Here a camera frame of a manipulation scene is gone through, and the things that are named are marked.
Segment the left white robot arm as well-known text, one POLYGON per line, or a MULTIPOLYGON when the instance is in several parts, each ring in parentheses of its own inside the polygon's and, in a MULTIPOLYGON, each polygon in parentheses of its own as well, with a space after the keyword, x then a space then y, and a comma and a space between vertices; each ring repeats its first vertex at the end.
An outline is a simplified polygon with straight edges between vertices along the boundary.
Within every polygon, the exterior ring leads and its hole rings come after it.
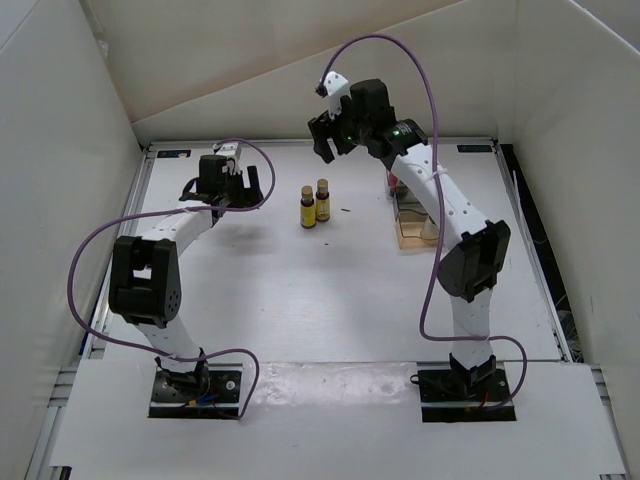
POLYGON ((263 200, 257 168, 240 167, 236 142, 200 157, 198 176, 187 182, 179 210, 138 236, 121 236, 113 247, 109 308, 136 327, 160 353, 159 368, 175 377, 188 400, 206 395, 210 377, 203 350, 179 318, 182 302, 179 257, 222 217, 209 208, 249 208, 263 200))

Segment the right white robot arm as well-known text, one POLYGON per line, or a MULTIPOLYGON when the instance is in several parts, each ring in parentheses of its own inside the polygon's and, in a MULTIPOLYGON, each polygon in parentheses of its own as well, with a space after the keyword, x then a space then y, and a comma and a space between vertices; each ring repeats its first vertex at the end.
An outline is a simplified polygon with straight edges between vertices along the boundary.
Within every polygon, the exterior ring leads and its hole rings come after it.
POLYGON ((317 89, 329 107, 311 119, 314 151, 330 163, 358 146, 404 183, 443 237, 445 256, 437 280, 452 305, 453 348, 449 387, 460 399, 480 393, 496 369, 490 345, 489 309, 503 268, 511 231, 491 221, 435 163, 435 142, 411 119, 399 120, 379 79, 355 84, 330 72, 317 89))

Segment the tall red label sauce bottle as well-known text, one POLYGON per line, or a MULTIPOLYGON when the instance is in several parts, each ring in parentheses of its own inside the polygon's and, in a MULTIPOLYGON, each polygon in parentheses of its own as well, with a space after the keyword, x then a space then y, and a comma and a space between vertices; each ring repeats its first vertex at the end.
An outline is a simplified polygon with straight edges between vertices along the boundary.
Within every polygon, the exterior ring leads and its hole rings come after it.
POLYGON ((398 185, 398 178, 391 172, 386 173, 386 195, 388 198, 394 198, 396 196, 396 190, 398 185))

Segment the white powder jar black lid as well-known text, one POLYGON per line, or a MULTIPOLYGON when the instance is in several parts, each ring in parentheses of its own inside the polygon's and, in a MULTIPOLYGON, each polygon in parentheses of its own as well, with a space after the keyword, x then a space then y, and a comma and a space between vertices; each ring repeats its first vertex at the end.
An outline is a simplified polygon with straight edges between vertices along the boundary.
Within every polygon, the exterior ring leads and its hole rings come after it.
POLYGON ((433 220, 427 216, 420 230, 420 238, 427 242, 436 242, 439 237, 439 229, 433 220))

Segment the small yellow label bottle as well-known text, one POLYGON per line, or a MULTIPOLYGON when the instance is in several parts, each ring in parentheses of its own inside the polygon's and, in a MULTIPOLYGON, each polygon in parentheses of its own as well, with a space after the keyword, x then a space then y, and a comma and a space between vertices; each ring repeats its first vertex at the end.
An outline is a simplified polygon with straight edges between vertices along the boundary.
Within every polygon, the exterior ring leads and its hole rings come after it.
POLYGON ((316 224, 315 198, 310 185, 301 188, 300 224, 305 229, 313 228, 316 224))
POLYGON ((328 181, 321 178, 316 185, 316 220, 326 222, 330 219, 331 204, 328 181))

